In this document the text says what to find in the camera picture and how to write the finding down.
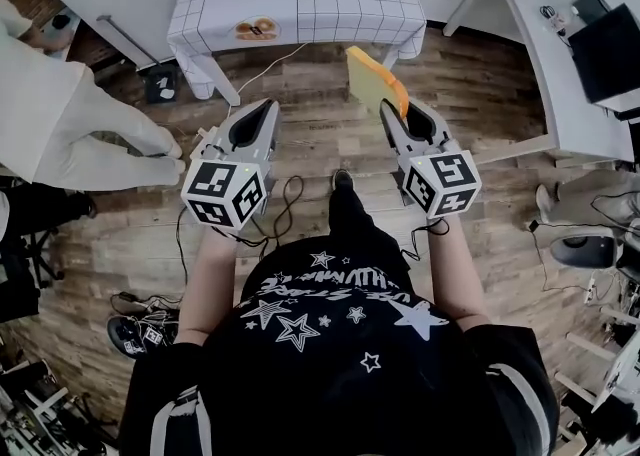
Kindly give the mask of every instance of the hand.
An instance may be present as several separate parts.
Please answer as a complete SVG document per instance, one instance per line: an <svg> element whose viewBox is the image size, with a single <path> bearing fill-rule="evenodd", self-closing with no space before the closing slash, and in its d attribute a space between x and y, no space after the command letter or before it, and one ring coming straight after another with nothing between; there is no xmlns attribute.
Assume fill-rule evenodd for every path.
<svg viewBox="0 0 640 456"><path fill-rule="evenodd" d="M73 30L69 27L64 28L59 32L58 36L55 39L51 40L47 50L50 52L62 51L63 49L66 49L71 45L73 37Z"/></svg>

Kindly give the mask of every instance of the white cable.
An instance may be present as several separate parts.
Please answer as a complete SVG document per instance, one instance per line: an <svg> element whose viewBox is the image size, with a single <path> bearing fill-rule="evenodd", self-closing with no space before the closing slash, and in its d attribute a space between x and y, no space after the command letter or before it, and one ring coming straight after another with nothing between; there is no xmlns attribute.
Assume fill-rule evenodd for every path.
<svg viewBox="0 0 640 456"><path fill-rule="evenodd" d="M247 86L248 84L252 83L253 81L255 81L256 79L258 79L259 77L262 77L263 75L265 75L267 72L269 72L269 70L271 70L271 67L273 67L276 63L282 61L282 60L286 60L287 58L290 58L291 56L293 56L295 53L297 53L300 49L302 49L305 45L307 45L309 42L305 42L304 44L302 44L300 47L298 47L295 51L293 51L290 54L287 54L286 56L283 56L282 58L278 58L276 61L274 61L273 63L271 63L271 65L269 65L267 68L265 68L262 72L260 72L257 76L252 77L251 79L249 79L246 83L244 83L240 88L238 88L238 94L244 90L244 87ZM229 104L229 111L227 111L227 118L229 118L229 116L231 115L231 104Z"/></svg>

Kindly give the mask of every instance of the electrical cable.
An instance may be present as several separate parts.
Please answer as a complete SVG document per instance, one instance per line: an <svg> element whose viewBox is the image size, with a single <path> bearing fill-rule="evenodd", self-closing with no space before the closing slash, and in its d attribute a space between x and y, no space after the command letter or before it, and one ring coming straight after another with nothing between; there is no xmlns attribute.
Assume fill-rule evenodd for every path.
<svg viewBox="0 0 640 456"><path fill-rule="evenodd" d="M263 75L265 75L267 72L269 72L269 70L271 70L271 67L273 67L276 63L279 63L282 60L286 60L287 58L290 58L291 56L293 56L295 53L297 53L300 49L302 49L305 45L307 45L309 42L305 42L304 44L302 44L301 46L299 46L295 51L293 51L292 53L287 54L286 56L283 56L282 58L278 58L277 60L275 60L273 63L271 63L271 65L269 65L267 68L265 68L262 72L260 72L257 76L252 77L251 79L249 79L246 83L244 83L240 88L238 88L237 93L240 94L240 92L242 90L244 90L245 86L253 83L256 79L258 79L259 77L262 77ZM229 110L227 111L227 118L229 118L229 116L231 116L231 104L229 104Z"/></svg>
<svg viewBox="0 0 640 456"><path fill-rule="evenodd" d="M290 199L288 197L289 185L291 184L291 181L294 180L294 179L298 179L300 181L300 192L296 195L295 198ZM260 254L258 256L259 260L262 260L264 258L264 256L265 256L265 254L266 254L267 247L269 246L269 241L275 239L276 248L279 248L280 247L280 238L282 236L286 235L291 230L291 227L293 227L293 213L291 212L291 207L293 206L293 204L295 204L300 199L300 197L302 196L303 193L304 193L304 179L300 175L294 175L293 177L290 177L287 180L287 182L285 182L283 193L282 193L282 196L283 196L283 199L284 199L284 203L285 203L285 207L282 210L282 212L280 214L278 214L278 216L276 216L275 220L273 221L273 235L272 236L267 234L262 229L262 227L260 227L260 225L258 225L258 223L253 218L253 216L251 217L251 221L253 222L253 224L258 229L258 232L260 232L260 234L263 236L263 238L260 241L251 241L249 239L245 239L245 238L240 237L238 235L231 234L231 233L228 233L228 232L224 232L224 231L220 230L218 227L213 227L212 226L211 229L214 230L215 232L217 232L218 234L220 234L221 236L233 239L238 243L242 243L245 246L248 246L249 248L258 248L258 247L262 246L262 249L260 250ZM184 252L182 250L182 244L180 243L180 220L182 218L182 214L184 214L186 209L187 209L186 207L184 207L182 209L182 211L180 212L180 215L178 216L178 221L176 222L176 242L178 243L178 249L180 250L180 260L182 262L182 268L184 269L184 272L185 272L185 283L188 282L189 278L188 278L188 274L187 274L187 266L186 266L185 260L184 260ZM284 230L278 231L278 222L285 215L288 215L288 217L289 217L288 226Z"/></svg>
<svg viewBox="0 0 640 456"><path fill-rule="evenodd" d="M630 193L635 193L635 191L629 191L627 193L623 193L621 195L614 195L611 196L611 198L619 198L621 196L630 194ZM602 214L605 218L613 221L614 223L617 223L615 220L613 220L612 218L610 218L609 216L607 216L606 214L604 214L602 211L600 211L599 209L597 209L593 203L595 202L595 200L598 197L606 197L607 195L598 195L596 196L596 198L591 202L591 207L593 207L596 211L598 211L600 214ZM603 223L561 223L561 224L551 224L551 223L543 223L541 221L536 221L535 223L537 223L537 225L540 226L545 226L545 227L602 227L602 228L608 228L608 229L617 229L617 230L623 230L625 232L629 232L629 233L633 233L637 235L637 231L633 230L633 229L629 229L623 226L611 226L611 225L605 225ZM588 289L585 289L584 287L582 287L581 285L567 285L564 287L547 287L547 282L549 280L549 276L547 274L547 268L544 264L544 259L542 258L542 253L540 251L540 247L538 245L538 238L535 235L534 230L531 230L531 227L529 227L528 232L531 234L531 236L533 237L533 243L536 247L536 252L538 253L538 258L540 259L540 264L542 264L542 270L544 271L544 283L542 285L542 292L548 292L548 291L564 291L565 289L582 289L585 292L588 292ZM613 280L611 282L611 284L609 284L609 288L607 289L607 291L604 293L604 295L602 297L598 297L598 293L596 290L596 298L598 300L603 299L611 290L611 287L613 286Z"/></svg>
<svg viewBox="0 0 640 456"><path fill-rule="evenodd" d="M177 310L180 306L180 303L182 302L182 299L171 299L168 298L167 296L162 296L159 294L154 294L152 296L149 296L148 298L141 300L139 299L137 296L135 296L134 294L131 294L129 292L118 292L115 294L111 295L110 298L110 303L111 303L111 308L113 309L114 312L116 312L117 314L120 314L121 316L128 316L130 314L130 312L122 312L121 310L119 310L118 308L116 308L113 300L115 298L120 298L122 301L126 301L128 303L140 303L143 304L146 310L152 310L154 307L157 307L157 305L154 304L155 301L159 302L163 307L165 307L166 309L169 310Z"/></svg>
<svg viewBox="0 0 640 456"><path fill-rule="evenodd" d="M440 222L444 223L447 228L445 229L444 232L436 232L434 229L434 227L436 227L437 225L440 224ZM416 233L417 232L422 232L422 231L426 231L429 234L433 234L434 236L446 236L449 231L451 230L451 227L449 226L449 223L447 222L447 220L445 220L444 218L439 218L438 220L436 220L434 223L429 224L429 220L427 220L427 224L422 226L422 227L418 227L418 228L414 228L411 231L411 244L413 245L413 251L409 251L409 250L401 250L400 254L401 255L406 255L407 257L415 260L415 261L419 261L421 260L420 254L418 253L418 245L416 242Z"/></svg>
<svg viewBox="0 0 640 456"><path fill-rule="evenodd" d="M602 212L600 209L598 209L595 206L595 203L597 200L600 200L601 198L610 198L610 199L614 199L614 198L622 198L623 196L626 195L636 195L636 194L640 194L640 190L632 190L632 191L627 191L625 193L620 193L619 195L596 195L593 200L591 200L591 202L589 203L589 205L591 206L591 208L593 210L595 210L598 214L600 214L601 216L604 216L605 218L607 218L611 223L615 223L615 227L610 227L610 228L615 228L617 230L623 230L626 233L630 233L633 234L634 236L638 236L640 237L640 231L636 228L630 228L630 227L626 227L623 223L620 223L618 220L613 219L611 216L605 214L604 212ZM639 212L637 212L637 209L633 209L634 214L636 215L636 217L638 215L640 215Z"/></svg>
<svg viewBox="0 0 640 456"><path fill-rule="evenodd" d="M187 271L187 265L184 262L184 251L182 250L182 242L180 241L180 220L182 219L182 215L187 210L187 206L185 205L180 214L178 214L178 221L176 222L176 243L178 243L178 250L180 250L180 262L182 262L182 269L184 271L184 285L187 286L189 282L189 272Z"/></svg>

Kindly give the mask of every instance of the orange object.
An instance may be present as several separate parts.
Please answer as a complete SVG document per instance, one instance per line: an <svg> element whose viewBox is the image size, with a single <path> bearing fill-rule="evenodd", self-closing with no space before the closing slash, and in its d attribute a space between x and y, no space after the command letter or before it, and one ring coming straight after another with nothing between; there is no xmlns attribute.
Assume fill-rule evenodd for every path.
<svg viewBox="0 0 640 456"><path fill-rule="evenodd" d="M356 46L347 49L349 90L375 114L383 100L390 102L401 118L409 109L409 94L404 85L383 65Z"/></svg>

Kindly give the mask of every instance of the white desk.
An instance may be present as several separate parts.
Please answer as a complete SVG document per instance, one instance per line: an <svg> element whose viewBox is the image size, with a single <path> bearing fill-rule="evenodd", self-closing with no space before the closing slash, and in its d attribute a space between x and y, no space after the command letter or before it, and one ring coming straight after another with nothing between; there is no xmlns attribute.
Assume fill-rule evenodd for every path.
<svg viewBox="0 0 640 456"><path fill-rule="evenodd" d="M212 51L307 42L389 44L384 61L420 54L426 18L419 0L178 0L168 42L194 95L240 96Z"/></svg>
<svg viewBox="0 0 640 456"><path fill-rule="evenodd" d="M616 1L607 0L611 6L620 4ZM451 36L464 22L465 14L473 2L462 1L443 30L445 36ZM591 161L621 159L633 162L628 123L620 122L612 115L607 116L604 109L589 103L569 48L540 14L540 7L553 5L553 1L506 2L533 64L544 106L547 134L480 152L474 156L476 163L555 149L589 156L588 160Z"/></svg>

